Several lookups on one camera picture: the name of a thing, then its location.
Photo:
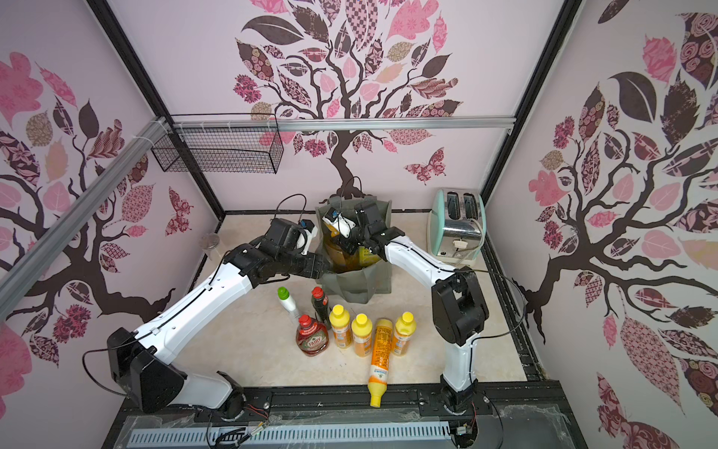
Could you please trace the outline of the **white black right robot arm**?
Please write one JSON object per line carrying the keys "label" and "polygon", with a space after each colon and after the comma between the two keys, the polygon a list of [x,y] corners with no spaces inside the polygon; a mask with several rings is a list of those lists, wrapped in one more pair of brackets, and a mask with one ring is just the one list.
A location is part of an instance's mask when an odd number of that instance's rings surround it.
{"label": "white black right robot arm", "polygon": [[446,342],[441,374],[443,403],[454,415],[469,409],[478,383],[473,373],[476,343],[503,338],[521,325],[485,335],[490,312],[476,276],[478,271],[469,266],[453,267],[421,249],[402,230],[385,223],[374,201],[359,203],[349,214],[336,213],[333,219],[326,218],[325,224],[344,239],[343,249],[367,248],[430,290],[433,325]]}

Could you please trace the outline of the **yellow pump soap bottle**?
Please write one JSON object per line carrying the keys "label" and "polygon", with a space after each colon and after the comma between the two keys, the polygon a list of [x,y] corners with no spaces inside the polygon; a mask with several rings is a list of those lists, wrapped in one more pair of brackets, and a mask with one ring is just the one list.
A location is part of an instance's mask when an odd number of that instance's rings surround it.
{"label": "yellow pump soap bottle", "polygon": [[370,249],[360,246],[358,248],[358,263],[362,268],[370,267],[381,261],[381,258],[377,254],[373,254]]}

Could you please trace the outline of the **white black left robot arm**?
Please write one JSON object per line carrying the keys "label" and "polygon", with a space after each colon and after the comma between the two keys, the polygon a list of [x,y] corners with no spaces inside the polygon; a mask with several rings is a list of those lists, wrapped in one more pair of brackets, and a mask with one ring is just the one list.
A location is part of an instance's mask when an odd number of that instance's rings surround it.
{"label": "white black left robot arm", "polygon": [[172,307],[134,331],[113,332],[102,351],[118,395],[143,413],[193,406],[226,421],[240,417],[246,398],[231,376],[193,374],[173,362],[200,330],[257,286],[277,275],[321,278],[330,265],[310,250],[318,232],[310,219],[275,217],[264,235],[227,251],[211,276]]}

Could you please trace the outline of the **green fabric shopping bag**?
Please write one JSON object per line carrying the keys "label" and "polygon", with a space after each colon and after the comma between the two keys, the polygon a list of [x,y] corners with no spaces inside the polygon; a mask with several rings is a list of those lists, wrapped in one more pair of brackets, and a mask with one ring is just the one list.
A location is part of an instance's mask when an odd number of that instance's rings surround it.
{"label": "green fabric shopping bag", "polygon": [[377,199],[375,196],[344,200],[329,198],[315,209],[315,216],[320,226],[318,250],[330,262],[329,271],[320,278],[318,284],[328,295],[338,295],[354,304],[368,304],[375,295],[388,295],[392,292],[391,265],[373,254],[368,255],[369,259],[374,258],[371,265],[362,264],[360,250],[352,256],[347,256],[340,247],[332,243],[323,216],[331,209],[336,209],[344,217],[356,222],[355,207],[363,200],[374,201],[383,221],[390,226],[392,201]]}

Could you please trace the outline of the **large orange pump soap bottle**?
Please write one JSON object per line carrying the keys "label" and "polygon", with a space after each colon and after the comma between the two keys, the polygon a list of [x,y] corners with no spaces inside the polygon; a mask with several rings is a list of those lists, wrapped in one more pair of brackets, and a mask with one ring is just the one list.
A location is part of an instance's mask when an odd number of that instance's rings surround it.
{"label": "large orange pump soap bottle", "polygon": [[321,222],[321,230],[323,232],[323,251],[332,262],[333,271],[344,273],[348,271],[358,271],[361,269],[358,263],[358,254],[349,254],[338,245],[337,237],[330,236],[329,229]]}

